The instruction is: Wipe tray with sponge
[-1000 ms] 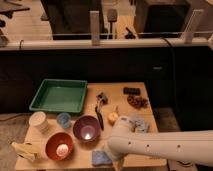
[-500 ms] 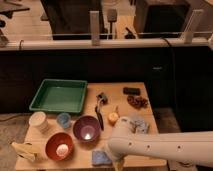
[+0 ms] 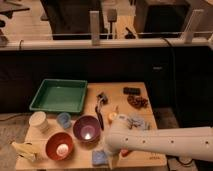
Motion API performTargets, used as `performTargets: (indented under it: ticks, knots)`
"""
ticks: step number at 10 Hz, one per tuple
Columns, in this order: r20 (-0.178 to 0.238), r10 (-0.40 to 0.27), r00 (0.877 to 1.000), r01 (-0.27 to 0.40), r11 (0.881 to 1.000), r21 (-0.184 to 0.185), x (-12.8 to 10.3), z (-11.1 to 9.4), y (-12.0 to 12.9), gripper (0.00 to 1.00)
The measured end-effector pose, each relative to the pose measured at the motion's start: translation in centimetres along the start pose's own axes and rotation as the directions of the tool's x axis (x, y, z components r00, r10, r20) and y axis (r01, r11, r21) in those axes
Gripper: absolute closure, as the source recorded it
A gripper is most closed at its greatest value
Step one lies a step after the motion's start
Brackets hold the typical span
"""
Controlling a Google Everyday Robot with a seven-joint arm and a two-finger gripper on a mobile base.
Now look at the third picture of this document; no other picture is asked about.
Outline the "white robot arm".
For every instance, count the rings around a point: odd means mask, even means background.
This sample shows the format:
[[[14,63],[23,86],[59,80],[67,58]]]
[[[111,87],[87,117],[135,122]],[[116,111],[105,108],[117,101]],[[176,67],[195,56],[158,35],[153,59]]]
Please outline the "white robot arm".
[[[103,149],[114,169],[121,149],[189,157],[213,162],[213,127],[134,130],[130,117],[118,114],[106,132]]]

